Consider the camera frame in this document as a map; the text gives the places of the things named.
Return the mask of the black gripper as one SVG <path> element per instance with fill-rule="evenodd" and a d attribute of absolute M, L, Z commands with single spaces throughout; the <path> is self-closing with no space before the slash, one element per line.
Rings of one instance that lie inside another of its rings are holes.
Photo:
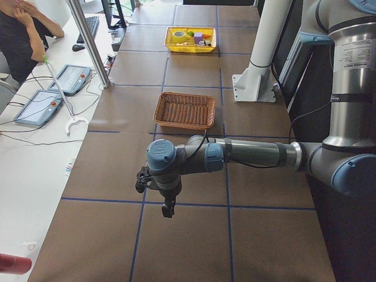
<path fill-rule="evenodd" d="M 178 184 L 173 189 L 167 189 L 167 190 L 160 189 L 159 190 L 160 194 L 165 198 L 165 203 L 168 203 L 162 206 L 162 214 L 164 217 L 168 217 L 168 218 L 173 217 L 176 197 L 181 192 L 181 190 L 182 190 L 181 184 Z"/>

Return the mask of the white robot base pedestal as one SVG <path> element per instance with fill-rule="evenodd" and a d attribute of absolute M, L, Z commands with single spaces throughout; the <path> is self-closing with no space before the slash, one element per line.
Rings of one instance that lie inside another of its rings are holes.
<path fill-rule="evenodd" d="M 232 76 L 236 102 L 275 102 L 271 66 L 292 1 L 266 0 L 248 68 Z"/>

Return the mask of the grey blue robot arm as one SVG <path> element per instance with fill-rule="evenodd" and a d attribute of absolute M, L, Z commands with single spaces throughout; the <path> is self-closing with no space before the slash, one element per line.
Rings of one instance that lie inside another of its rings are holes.
<path fill-rule="evenodd" d="M 334 43 L 329 135 L 321 143 L 290 144 L 199 135 L 178 146 L 155 140 L 135 188 L 159 191 L 165 217 L 174 215 L 184 174 L 219 171 L 228 162 L 292 167 L 347 196 L 375 193 L 375 2 L 304 1 L 300 34 L 302 41 Z"/>

